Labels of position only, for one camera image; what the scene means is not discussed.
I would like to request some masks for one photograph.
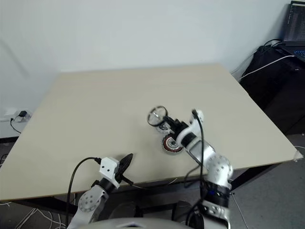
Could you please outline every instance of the table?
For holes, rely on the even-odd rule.
[[[0,200],[61,211],[64,201],[51,196],[67,192],[75,166],[88,156],[134,153],[125,176],[136,184],[184,177],[195,161],[187,153],[162,152],[163,136],[146,122],[157,105],[186,122],[192,109],[203,111],[205,139],[234,169],[250,168],[233,188],[272,164],[301,158],[219,64],[63,73],[1,168]],[[98,170],[93,161],[82,164],[72,192],[88,190],[100,179]]]

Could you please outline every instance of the gray floor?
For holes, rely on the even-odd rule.
[[[304,136],[292,137],[294,145],[304,146]],[[0,144],[0,156],[8,153],[13,144]],[[159,194],[145,202],[164,204],[176,200],[194,203],[199,197],[197,189],[186,189],[175,193]],[[250,229],[303,229],[305,228],[305,161],[288,162],[237,189],[235,198]],[[13,229],[31,208],[11,203],[0,206],[0,229]],[[244,229],[241,215],[230,202],[233,229]],[[170,212],[146,215],[146,217],[168,218]],[[49,228],[50,222],[40,213],[33,215],[22,228]]]

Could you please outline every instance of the table leg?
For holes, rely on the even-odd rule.
[[[247,169],[245,172],[243,172],[240,176],[238,176],[235,180],[233,180],[231,182],[231,184],[232,184],[231,191],[233,191],[234,189],[236,189],[246,183],[252,182],[253,180],[259,178],[261,175],[267,173],[271,169],[274,169],[278,165],[280,165],[280,163],[266,165],[266,166],[258,166],[258,167],[253,167],[253,168]]]
[[[12,201],[17,204],[26,205],[32,208],[38,208],[45,211],[51,211],[59,214],[65,214],[66,202],[54,197],[32,198],[32,199],[20,199]],[[77,206],[69,204],[69,213],[75,214]]]

